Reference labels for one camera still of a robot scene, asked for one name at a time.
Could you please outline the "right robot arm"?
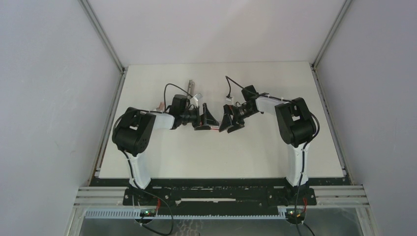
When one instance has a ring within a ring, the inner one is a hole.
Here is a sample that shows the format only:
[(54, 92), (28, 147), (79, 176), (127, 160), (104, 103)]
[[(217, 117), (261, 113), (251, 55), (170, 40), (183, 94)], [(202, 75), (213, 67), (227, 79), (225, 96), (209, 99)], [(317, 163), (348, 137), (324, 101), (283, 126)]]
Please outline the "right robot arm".
[(308, 181), (306, 160), (311, 141), (315, 138), (318, 127), (315, 118), (301, 97), (286, 100), (272, 97), (267, 93), (258, 93), (253, 85), (243, 87), (242, 105), (224, 105), (224, 115), (219, 132), (228, 133), (244, 128), (244, 120), (257, 113), (274, 115), (277, 120), (281, 139), (288, 145), (288, 166), (286, 181), (291, 186), (284, 191), (286, 202), (298, 204), (304, 197), (299, 187)]

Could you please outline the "small pink white stapler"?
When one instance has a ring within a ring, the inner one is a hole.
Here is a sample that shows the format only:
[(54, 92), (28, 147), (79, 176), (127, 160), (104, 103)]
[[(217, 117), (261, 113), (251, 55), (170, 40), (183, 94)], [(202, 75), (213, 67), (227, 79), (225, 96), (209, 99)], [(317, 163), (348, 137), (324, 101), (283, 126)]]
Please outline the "small pink white stapler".
[(162, 111), (162, 110), (164, 110), (164, 108), (165, 108), (165, 104), (164, 104), (164, 102), (161, 102), (158, 106), (158, 109)]

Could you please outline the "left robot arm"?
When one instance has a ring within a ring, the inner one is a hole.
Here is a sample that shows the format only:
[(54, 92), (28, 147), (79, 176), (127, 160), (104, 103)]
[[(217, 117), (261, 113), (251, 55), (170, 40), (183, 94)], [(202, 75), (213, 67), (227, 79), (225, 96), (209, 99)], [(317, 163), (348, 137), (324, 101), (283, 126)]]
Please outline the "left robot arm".
[(186, 95), (176, 94), (171, 105), (164, 111), (147, 111), (129, 107), (118, 118), (112, 131), (112, 142), (127, 159), (130, 171), (129, 183), (137, 188), (135, 199), (148, 205), (154, 192), (147, 188), (151, 177), (144, 164), (144, 153), (154, 130), (175, 130), (181, 125), (191, 124), (196, 131), (211, 130), (220, 123), (211, 115), (207, 104), (202, 107), (192, 104)]

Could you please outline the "grey black long stapler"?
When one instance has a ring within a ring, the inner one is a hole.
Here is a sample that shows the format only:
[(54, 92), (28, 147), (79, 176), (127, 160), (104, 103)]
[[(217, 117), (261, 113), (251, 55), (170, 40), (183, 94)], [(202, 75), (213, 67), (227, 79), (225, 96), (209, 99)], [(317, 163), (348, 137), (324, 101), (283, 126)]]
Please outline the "grey black long stapler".
[(187, 89), (187, 93), (188, 93), (188, 97), (191, 98), (195, 95), (195, 82), (193, 80), (189, 80), (188, 82), (188, 89)]

